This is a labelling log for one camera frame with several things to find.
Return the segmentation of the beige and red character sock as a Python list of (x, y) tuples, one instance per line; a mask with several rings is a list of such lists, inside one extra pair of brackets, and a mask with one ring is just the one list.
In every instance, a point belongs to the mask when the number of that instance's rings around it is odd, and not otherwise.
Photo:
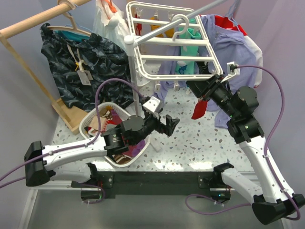
[(192, 119), (197, 120), (205, 115), (206, 108), (207, 108), (207, 101), (205, 100), (198, 100), (197, 104), (195, 105), (193, 114), (192, 114)]

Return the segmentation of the black striped sock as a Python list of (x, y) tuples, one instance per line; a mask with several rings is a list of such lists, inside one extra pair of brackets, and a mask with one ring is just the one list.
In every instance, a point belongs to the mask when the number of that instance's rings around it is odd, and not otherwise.
[(211, 74), (208, 68), (208, 62), (196, 62), (198, 66), (199, 74)]

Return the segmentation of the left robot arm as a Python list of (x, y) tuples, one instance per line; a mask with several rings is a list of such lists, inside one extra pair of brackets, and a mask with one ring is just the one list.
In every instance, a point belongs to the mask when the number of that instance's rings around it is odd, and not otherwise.
[(165, 120), (163, 124), (158, 115), (131, 115), (116, 127), (93, 138), (57, 146), (32, 142), (24, 156), (26, 186), (37, 187), (48, 183), (52, 177), (59, 175), (58, 169), (65, 164), (126, 152), (153, 131), (171, 136), (180, 119), (166, 115)]

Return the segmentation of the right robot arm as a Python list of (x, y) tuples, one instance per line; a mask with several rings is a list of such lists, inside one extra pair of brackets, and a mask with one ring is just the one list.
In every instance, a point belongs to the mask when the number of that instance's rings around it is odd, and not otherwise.
[(254, 88), (242, 86), (233, 94), (219, 75), (186, 84), (197, 98), (214, 101), (230, 117), (229, 134), (247, 156), (259, 181), (256, 185), (233, 165), (223, 163), (213, 168), (210, 184), (235, 189), (250, 203), (256, 218), (264, 225), (287, 218), (304, 206), (304, 196), (295, 193), (285, 181), (253, 115), (259, 105)]

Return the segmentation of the orange clothes hanger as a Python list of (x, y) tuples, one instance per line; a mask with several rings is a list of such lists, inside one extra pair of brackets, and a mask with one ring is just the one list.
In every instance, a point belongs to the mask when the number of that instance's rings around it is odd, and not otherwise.
[(109, 6), (109, 8), (110, 8), (112, 13), (116, 13), (117, 12), (116, 7), (112, 3), (112, 0), (104, 0), (104, 1), (108, 4), (108, 6)]

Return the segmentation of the mint green sock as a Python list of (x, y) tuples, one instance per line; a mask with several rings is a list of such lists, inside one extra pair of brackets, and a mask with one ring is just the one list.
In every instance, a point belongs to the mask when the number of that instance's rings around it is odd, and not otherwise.
[[(187, 31), (179, 38), (187, 40), (201, 40), (202, 36), (197, 28), (188, 27)], [(199, 46), (181, 46), (180, 56), (197, 56)], [(193, 74), (194, 61), (178, 61), (175, 69), (176, 74)]]

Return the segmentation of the lavender shirt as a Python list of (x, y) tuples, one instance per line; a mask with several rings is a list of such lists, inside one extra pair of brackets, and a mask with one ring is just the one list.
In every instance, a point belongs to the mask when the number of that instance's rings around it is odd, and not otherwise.
[[(224, 74), (227, 74), (227, 63), (235, 62), (238, 65), (256, 65), (256, 58), (244, 41), (244, 35), (238, 31), (230, 31), (215, 25), (214, 15), (205, 15), (201, 17), (203, 26), (215, 55), (222, 67)], [(170, 46), (166, 55), (180, 56), (180, 46)], [(174, 74), (177, 61), (164, 61), (159, 68), (158, 74)], [(256, 68), (242, 68), (240, 75), (229, 81), (232, 93), (235, 93), (241, 86), (254, 87)], [(154, 94), (160, 100), (164, 101), (169, 88), (173, 88), (173, 82), (161, 81), (160, 91)], [(210, 100), (207, 104), (207, 111), (218, 111), (220, 108), (216, 103)], [(215, 117), (214, 126), (219, 128), (228, 128), (227, 122), (229, 116), (220, 110)]]

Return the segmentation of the white laundry basket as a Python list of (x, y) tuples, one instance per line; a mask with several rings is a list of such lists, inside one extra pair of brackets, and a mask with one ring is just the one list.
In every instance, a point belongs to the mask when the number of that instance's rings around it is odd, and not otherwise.
[[(131, 114), (129, 114), (127, 111), (124, 111), (118, 105), (111, 102), (105, 102), (100, 104), (98, 106), (98, 109), (100, 115), (105, 114), (107, 111), (113, 110), (121, 118), (122, 122), (126, 121), (131, 116)], [(106, 146), (103, 146), (102, 149), (106, 150), (107, 154), (105, 156), (105, 159), (111, 165), (115, 167), (128, 167), (133, 164), (141, 155), (144, 154), (150, 143), (151, 138), (148, 136), (145, 139), (139, 141), (136, 145), (132, 146), (127, 140), (127, 134), (120, 129), (120, 124), (101, 133), (102, 139), (106, 142)], [(133, 157), (133, 160), (125, 166), (116, 166), (111, 160), (111, 155), (116, 154), (124, 154)]]

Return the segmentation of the brown striped sock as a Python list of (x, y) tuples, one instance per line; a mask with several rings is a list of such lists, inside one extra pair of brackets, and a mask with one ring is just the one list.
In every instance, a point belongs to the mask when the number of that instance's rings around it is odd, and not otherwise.
[(116, 154), (111, 155), (111, 160), (116, 166), (125, 166), (133, 160), (133, 157), (124, 154)]

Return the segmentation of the garment price tag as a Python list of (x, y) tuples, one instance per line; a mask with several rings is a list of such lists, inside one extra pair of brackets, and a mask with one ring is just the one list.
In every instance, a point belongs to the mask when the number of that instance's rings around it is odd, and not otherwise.
[(93, 80), (93, 77), (92, 77), (90, 71), (88, 71), (88, 70), (84, 70), (84, 71), (77, 70), (77, 74), (80, 78), (80, 81), (81, 81), (82, 85), (86, 85), (86, 86), (91, 85), (91, 81)]

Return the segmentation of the wooden garment rack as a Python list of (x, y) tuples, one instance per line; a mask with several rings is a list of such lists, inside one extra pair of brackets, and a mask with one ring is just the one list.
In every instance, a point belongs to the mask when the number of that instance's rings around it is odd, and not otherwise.
[(71, 22), (71, 26), (50, 26), (51, 30), (55, 31), (69, 31), (78, 33), (80, 35), (90, 36), (90, 33), (80, 29), (75, 19), (68, 14), (69, 11), (76, 9), (77, 7), (90, 2), (90, 0), (59, 0), (57, 5), (36, 14), (32, 17), (17, 22), (9, 27), (1, 29), (0, 31), (0, 42), (2, 45), (11, 53), (15, 60), (22, 66), (22, 68), (28, 73), (31, 79), (40, 87), (41, 91), (48, 97), (51, 102), (53, 109), (57, 112), (59, 117), (63, 120), (69, 130), (77, 135), (79, 133), (79, 126), (82, 119), (87, 115), (84, 110), (73, 106), (68, 108), (64, 105), (62, 99), (54, 99), (51, 93), (39, 80), (33, 70), (26, 64), (25, 60), (17, 53), (13, 46), (8, 42), (8, 38), (14, 37), (22, 32), (34, 28), (42, 23), (45, 23), (51, 19), (54, 19), (60, 15), (63, 15)]

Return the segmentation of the dark leaf-print garment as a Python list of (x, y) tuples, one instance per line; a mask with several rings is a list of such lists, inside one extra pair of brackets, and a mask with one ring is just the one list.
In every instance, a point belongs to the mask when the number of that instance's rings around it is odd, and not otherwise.
[[(100, 91), (98, 101), (113, 102), (121, 108), (131, 105), (133, 91), (124, 82), (131, 82), (128, 56), (112, 41), (92, 33), (90, 36), (68, 31), (51, 30), (41, 26), (41, 53), (47, 58), (51, 74), (62, 101), (68, 108), (78, 107), (86, 112), (95, 108), (98, 87), (112, 79)], [(77, 70), (88, 70), (93, 80), (82, 85)]]

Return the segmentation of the white ruffled dress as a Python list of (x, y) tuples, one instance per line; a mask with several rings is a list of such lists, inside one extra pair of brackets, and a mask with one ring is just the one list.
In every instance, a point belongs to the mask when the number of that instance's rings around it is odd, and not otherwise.
[(95, 3), (93, 32), (112, 41), (126, 52), (124, 37), (130, 35), (130, 30), (124, 12), (115, 4), (112, 5), (114, 7), (112, 11), (108, 0), (97, 0)]

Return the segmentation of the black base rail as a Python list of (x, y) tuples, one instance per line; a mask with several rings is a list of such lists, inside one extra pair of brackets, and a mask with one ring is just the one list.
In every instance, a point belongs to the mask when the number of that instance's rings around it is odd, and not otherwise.
[(231, 190), (212, 182), (213, 172), (96, 172), (84, 184), (75, 181), (72, 188), (81, 188), (82, 200), (117, 195), (187, 196), (199, 194), (225, 202), (231, 198)]

